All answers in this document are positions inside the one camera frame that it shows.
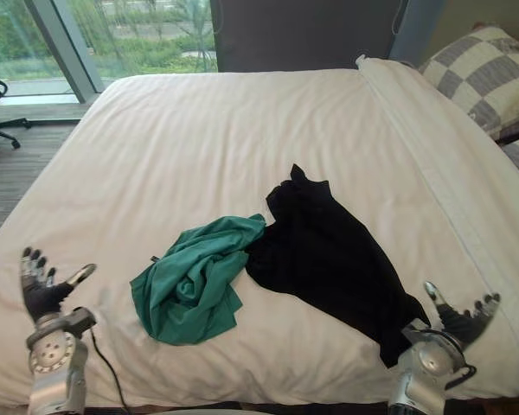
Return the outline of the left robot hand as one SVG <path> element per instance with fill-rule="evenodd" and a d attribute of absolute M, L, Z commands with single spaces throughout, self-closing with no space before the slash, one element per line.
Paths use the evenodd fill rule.
<path fill-rule="evenodd" d="M 56 284 L 56 269 L 45 272 L 48 259 L 39 249 L 28 246 L 22 251 L 20 261 L 20 281 L 25 308 L 33 323 L 37 323 L 48 314 L 59 313 L 61 303 L 97 268 L 96 264 L 87 264 L 65 281 Z"/>

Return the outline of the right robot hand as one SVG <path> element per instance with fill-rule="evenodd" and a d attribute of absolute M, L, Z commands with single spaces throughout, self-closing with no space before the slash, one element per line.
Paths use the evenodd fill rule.
<path fill-rule="evenodd" d="M 444 331 L 454 337 L 462 348 L 467 348 L 483 334 L 501 303 L 498 293 L 486 294 L 482 300 L 474 303 L 473 311 L 459 313 L 433 283 L 425 281 L 424 288 L 439 314 Z"/>

